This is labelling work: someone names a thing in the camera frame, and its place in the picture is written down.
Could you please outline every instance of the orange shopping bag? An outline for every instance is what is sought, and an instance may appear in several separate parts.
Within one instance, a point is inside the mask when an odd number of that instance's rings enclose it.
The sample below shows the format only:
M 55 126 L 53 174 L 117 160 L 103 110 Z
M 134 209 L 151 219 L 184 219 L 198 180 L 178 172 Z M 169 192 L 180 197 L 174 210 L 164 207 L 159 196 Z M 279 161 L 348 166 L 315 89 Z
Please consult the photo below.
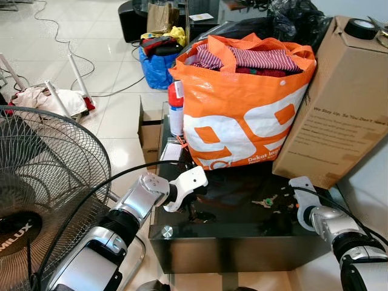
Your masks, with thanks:
M 206 43 L 222 61 L 220 72 L 190 65 L 197 46 Z M 302 72 L 283 78 L 235 73 L 228 46 L 285 50 Z M 184 87 L 184 136 L 194 162 L 213 170 L 276 159 L 315 66 L 310 46 L 261 40 L 254 33 L 243 39 L 209 36 L 194 44 L 170 69 Z

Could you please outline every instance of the fan guard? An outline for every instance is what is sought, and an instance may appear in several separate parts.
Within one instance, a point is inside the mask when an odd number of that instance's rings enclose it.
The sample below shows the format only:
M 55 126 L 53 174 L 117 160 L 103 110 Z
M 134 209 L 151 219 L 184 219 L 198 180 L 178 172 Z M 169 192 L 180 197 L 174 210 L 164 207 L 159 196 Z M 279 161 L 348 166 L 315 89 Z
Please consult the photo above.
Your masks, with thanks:
M 98 139 L 72 119 L 0 106 L 0 286 L 29 290 L 27 244 L 37 272 L 58 229 L 78 203 L 110 178 Z M 108 210 L 110 184 L 78 210 L 55 246 L 43 278 Z

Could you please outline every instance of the red striped clothing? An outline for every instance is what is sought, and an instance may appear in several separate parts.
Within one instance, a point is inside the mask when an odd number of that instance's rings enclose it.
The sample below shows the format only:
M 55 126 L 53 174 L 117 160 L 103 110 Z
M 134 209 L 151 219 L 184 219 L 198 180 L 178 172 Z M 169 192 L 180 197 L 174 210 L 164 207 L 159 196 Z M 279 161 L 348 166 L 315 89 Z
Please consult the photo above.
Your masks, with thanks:
M 235 55 L 238 67 L 256 69 L 274 69 L 290 72 L 299 72 L 301 69 L 286 55 L 285 50 L 241 50 L 228 47 Z M 207 44 L 197 46 L 198 62 L 193 64 L 206 69 L 218 69 L 222 67 L 221 60 L 209 52 Z

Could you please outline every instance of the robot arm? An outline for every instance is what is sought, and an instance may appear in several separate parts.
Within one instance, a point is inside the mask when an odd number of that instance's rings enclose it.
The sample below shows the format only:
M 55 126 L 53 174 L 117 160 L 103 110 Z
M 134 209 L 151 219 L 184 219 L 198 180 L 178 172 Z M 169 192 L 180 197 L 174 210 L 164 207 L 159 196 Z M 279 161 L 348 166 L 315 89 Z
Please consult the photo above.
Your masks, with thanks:
M 289 184 L 315 191 L 307 177 L 291 179 Z M 299 203 L 299 223 L 319 234 L 337 258 L 343 290 L 387 290 L 388 256 L 384 247 L 369 238 L 353 218 L 340 210 L 322 206 L 317 196 L 295 190 L 295 198 Z
M 187 195 L 206 185 L 202 167 L 188 170 L 171 182 L 151 173 L 141 175 L 62 260 L 46 290 L 117 290 L 122 279 L 119 266 L 152 207 L 164 206 L 168 212 L 177 211 Z

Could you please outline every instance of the brown paper bag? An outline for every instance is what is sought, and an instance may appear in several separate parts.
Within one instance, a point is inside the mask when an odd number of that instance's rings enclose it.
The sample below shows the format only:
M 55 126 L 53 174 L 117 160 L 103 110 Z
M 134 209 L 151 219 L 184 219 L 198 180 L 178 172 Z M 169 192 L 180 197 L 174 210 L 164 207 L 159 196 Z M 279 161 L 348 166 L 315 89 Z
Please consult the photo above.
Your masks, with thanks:
M 148 4 L 147 32 L 167 33 L 178 25 L 179 9 L 172 8 L 171 3 L 164 6 Z

